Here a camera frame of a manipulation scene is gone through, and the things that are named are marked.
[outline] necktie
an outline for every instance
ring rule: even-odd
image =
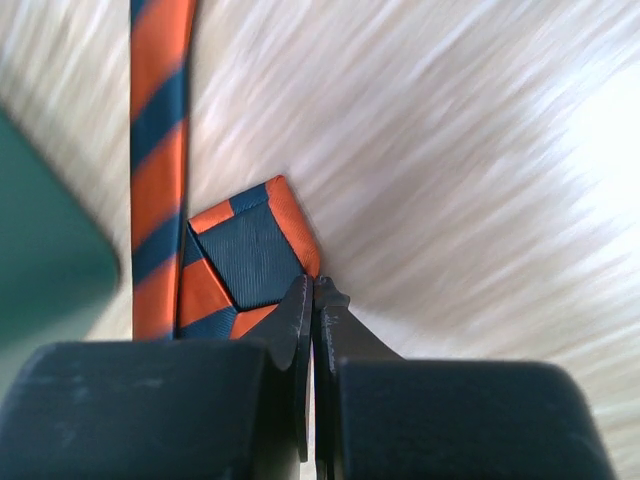
[[[318,249],[284,177],[189,221],[187,59],[195,0],[131,2],[134,340],[238,338],[268,315]]]

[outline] wooden floor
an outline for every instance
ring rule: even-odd
[[[0,101],[121,257],[93,339],[131,332],[128,15],[0,6]],[[190,212],[286,173],[375,333],[562,365],[640,479],[640,3],[202,1],[194,53]]]

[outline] green surface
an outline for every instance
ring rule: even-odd
[[[0,110],[0,397],[36,347],[86,335],[117,279],[111,246]]]

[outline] black object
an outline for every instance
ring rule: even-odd
[[[297,478],[311,337],[320,480],[614,478],[560,369],[403,360],[311,282],[238,341],[40,350],[0,410],[0,478]]]

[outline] orange stripe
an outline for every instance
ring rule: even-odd
[[[195,0],[148,2],[131,32],[131,118],[184,61]]]
[[[253,327],[255,327],[264,317],[275,310],[277,305],[269,305],[267,307],[256,308],[248,312],[241,312],[236,316],[236,321],[231,329],[231,339],[240,338]]]
[[[209,230],[211,227],[215,227],[216,225],[224,222],[225,220],[229,220],[233,217],[233,210],[231,208],[231,203],[229,200],[225,200],[222,203],[219,203],[215,207],[211,207],[209,210],[205,210],[202,213],[199,213],[191,220],[189,223],[193,230],[200,234],[204,231]]]
[[[230,306],[231,299],[206,259],[184,268],[180,284],[180,328]]]
[[[178,263],[174,256],[134,287],[134,340],[154,340],[173,331],[177,284]]]
[[[186,120],[165,137],[131,178],[131,248],[180,209],[184,195]]]
[[[312,277],[320,273],[320,252],[287,180],[278,175],[267,182],[269,208],[298,260]]]

